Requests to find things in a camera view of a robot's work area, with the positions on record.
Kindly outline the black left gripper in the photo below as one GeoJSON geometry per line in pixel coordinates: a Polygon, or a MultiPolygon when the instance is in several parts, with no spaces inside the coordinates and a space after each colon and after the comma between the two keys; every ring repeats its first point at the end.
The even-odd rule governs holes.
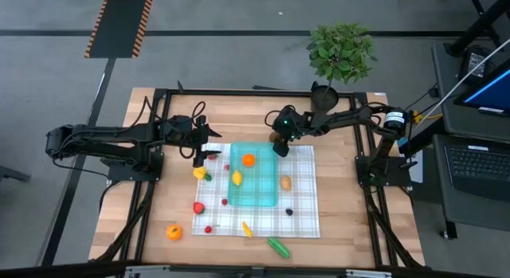
{"type": "Polygon", "coordinates": [[[196,118],[189,116],[172,116],[162,122],[163,143],[175,147],[187,147],[194,154],[203,153],[206,157],[218,156],[221,151],[202,151],[202,146],[208,142],[208,136],[221,138],[222,135],[206,124],[206,116],[196,118]]]}

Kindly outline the yellow toy bell pepper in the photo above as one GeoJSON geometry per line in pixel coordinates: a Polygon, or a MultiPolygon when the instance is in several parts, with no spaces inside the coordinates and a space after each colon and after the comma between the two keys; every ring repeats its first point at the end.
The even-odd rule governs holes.
{"type": "Polygon", "coordinates": [[[207,169],[204,166],[194,168],[193,176],[195,176],[199,180],[206,180],[206,181],[212,180],[212,176],[209,174],[209,172],[207,171],[207,169]]]}

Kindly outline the green toy cucumber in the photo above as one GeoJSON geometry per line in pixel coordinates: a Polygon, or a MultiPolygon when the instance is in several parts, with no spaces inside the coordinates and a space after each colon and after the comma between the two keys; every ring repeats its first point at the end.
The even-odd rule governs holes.
{"type": "Polygon", "coordinates": [[[268,239],[268,244],[278,255],[285,259],[290,258],[290,251],[278,238],[270,237],[268,239]]]}

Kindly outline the teal translucent plastic container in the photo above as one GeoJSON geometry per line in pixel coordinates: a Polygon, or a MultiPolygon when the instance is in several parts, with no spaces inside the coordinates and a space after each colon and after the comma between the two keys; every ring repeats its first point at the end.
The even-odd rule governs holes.
{"type": "Polygon", "coordinates": [[[277,155],[271,143],[234,142],[229,149],[228,203],[232,206],[274,207],[278,200],[277,155]],[[252,167],[242,164],[242,156],[253,154],[256,163],[252,167]],[[242,184],[232,182],[232,174],[242,174],[242,184]]]}

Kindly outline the potted green plant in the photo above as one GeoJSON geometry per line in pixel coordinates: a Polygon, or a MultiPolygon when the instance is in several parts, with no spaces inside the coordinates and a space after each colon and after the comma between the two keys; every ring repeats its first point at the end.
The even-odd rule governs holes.
{"type": "Polygon", "coordinates": [[[369,75],[371,61],[376,62],[375,47],[368,28],[358,23],[341,21],[333,25],[318,25],[310,32],[306,50],[310,67],[328,83],[312,85],[312,109],[328,112],[339,101],[333,82],[355,83],[369,75]]]}

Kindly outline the white plaid cloth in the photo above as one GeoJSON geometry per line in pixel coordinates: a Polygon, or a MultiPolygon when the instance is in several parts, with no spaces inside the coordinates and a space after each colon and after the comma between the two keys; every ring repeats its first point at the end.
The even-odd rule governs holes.
{"type": "Polygon", "coordinates": [[[274,207],[224,206],[222,199],[228,196],[230,170],[230,143],[208,143],[203,148],[221,151],[215,160],[206,160],[204,167],[212,176],[211,181],[198,180],[195,201],[205,205],[203,214],[193,216],[191,233],[194,235],[244,237],[244,221],[254,237],[319,238],[320,220],[318,210],[315,153],[312,146],[291,146],[288,155],[277,154],[278,200],[274,207]],[[292,179],[292,189],[281,188],[281,177],[292,179]],[[289,216],[285,210],[291,209],[289,216]],[[205,233],[208,225],[218,225],[211,233],[205,233]]]}

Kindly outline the yellow power plug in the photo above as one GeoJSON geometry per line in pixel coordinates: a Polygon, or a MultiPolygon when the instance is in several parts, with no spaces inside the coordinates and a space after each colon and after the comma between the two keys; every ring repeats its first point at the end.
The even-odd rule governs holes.
{"type": "Polygon", "coordinates": [[[421,113],[419,113],[417,110],[412,110],[411,111],[411,122],[413,124],[419,124],[420,122],[422,122],[423,120],[428,120],[428,119],[439,119],[441,118],[443,115],[441,113],[437,114],[437,115],[433,115],[433,116],[425,116],[421,113]]]}

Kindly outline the hazard-striped black floor mat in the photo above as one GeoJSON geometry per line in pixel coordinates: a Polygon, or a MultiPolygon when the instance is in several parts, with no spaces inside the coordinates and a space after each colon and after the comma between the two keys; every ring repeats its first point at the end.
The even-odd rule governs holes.
{"type": "Polygon", "coordinates": [[[154,0],[104,0],[85,58],[137,58],[154,0]]]}

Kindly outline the black laptop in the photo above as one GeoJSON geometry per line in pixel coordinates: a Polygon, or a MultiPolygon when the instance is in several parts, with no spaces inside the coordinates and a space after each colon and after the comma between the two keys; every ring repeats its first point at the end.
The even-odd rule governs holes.
{"type": "Polygon", "coordinates": [[[432,142],[443,191],[510,203],[510,144],[449,135],[432,142]]]}

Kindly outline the black power adapter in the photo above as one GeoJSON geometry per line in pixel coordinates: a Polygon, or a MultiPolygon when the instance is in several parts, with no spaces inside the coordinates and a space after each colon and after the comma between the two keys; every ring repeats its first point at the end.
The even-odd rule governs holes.
{"type": "Polygon", "coordinates": [[[469,46],[462,57],[461,69],[458,75],[459,80],[465,76],[463,81],[466,85],[474,85],[481,82],[492,70],[493,63],[487,60],[477,69],[475,67],[480,64],[492,51],[481,45],[469,46]]]}

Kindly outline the white slanted pole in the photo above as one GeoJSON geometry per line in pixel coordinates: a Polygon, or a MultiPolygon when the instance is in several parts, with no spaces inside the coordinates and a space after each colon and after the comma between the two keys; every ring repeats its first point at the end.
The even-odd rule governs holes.
{"type": "Polygon", "coordinates": [[[457,83],[449,90],[448,93],[446,93],[442,99],[436,103],[428,113],[425,114],[425,116],[432,116],[432,113],[438,108],[440,107],[444,102],[446,102],[448,99],[451,99],[453,98],[453,94],[455,93],[456,89],[458,87],[460,87],[464,81],[469,78],[470,76],[472,76],[473,74],[477,75],[477,74],[481,74],[481,75],[484,75],[484,77],[486,77],[486,68],[489,68],[490,66],[490,60],[491,58],[496,54],[498,53],[499,51],[501,51],[507,44],[510,43],[510,38],[505,42],[503,43],[501,46],[497,47],[495,50],[493,50],[491,53],[487,54],[486,56],[482,56],[480,55],[479,58],[475,58],[475,59],[471,59],[471,56],[468,55],[467,57],[467,64],[466,64],[466,70],[467,70],[467,73],[464,75],[464,76],[459,76],[459,79],[457,81],[457,83]]]}

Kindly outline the grey furniture leg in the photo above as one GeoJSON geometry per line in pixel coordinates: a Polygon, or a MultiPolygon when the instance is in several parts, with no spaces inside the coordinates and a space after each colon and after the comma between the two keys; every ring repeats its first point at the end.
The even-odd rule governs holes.
{"type": "Polygon", "coordinates": [[[22,173],[17,170],[10,169],[5,166],[0,166],[0,182],[4,178],[5,179],[12,178],[12,179],[18,180],[20,182],[28,182],[30,179],[30,175],[22,173]]]}

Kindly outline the monitor with blue screen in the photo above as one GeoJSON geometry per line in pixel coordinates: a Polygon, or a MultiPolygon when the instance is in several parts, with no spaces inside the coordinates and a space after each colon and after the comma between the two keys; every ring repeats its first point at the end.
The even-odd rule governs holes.
{"type": "Polygon", "coordinates": [[[463,91],[454,103],[479,112],[510,117],[510,58],[480,83],[463,91]]]}

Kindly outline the black stand legs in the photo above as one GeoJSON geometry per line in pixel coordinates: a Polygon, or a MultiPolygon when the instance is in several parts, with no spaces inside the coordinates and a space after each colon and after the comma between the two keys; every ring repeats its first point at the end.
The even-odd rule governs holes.
{"type": "Polygon", "coordinates": [[[451,45],[445,44],[445,51],[453,57],[459,57],[484,32],[496,47],[501,47],[500,37],[492,24],[503,14],[510,18],[510,0],[496,0],[487,11],[483,10],[479,0],[472,0],[479,18],[451,45]]]}

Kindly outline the black aluminium table frame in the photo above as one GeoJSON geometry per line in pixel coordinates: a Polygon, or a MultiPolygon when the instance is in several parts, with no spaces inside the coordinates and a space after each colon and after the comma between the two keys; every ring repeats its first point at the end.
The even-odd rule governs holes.
{"type": "MultiPolygon", "coordinates": [[[[268,122],[287,104],[301,111],[310,108],[308,92],[274,90],[188,89],[170,91],[171,114],[206,102],[206,117],[220,135],[219,143],[234,140],[265,141],[268,122]]],[[[286,268],[349,268],[387,270],[402,260],[368,213],[365,192],[355,171],[355,157],[375,148],[379,137],[365,127],[346,127],[304,138],[314,147],[320,237],[286,238],[291,256],[279,256],[261,237],[211,237],[191,233],[191,205],[198,184],[191,164],[174,147],[166,147],[161,179],[155,186],[151,208],[131,236],[129,258],[144,264],[264,266],[286,268]],[[182,227],[182,238],[166,236],[169,225],[182,227]]]]}

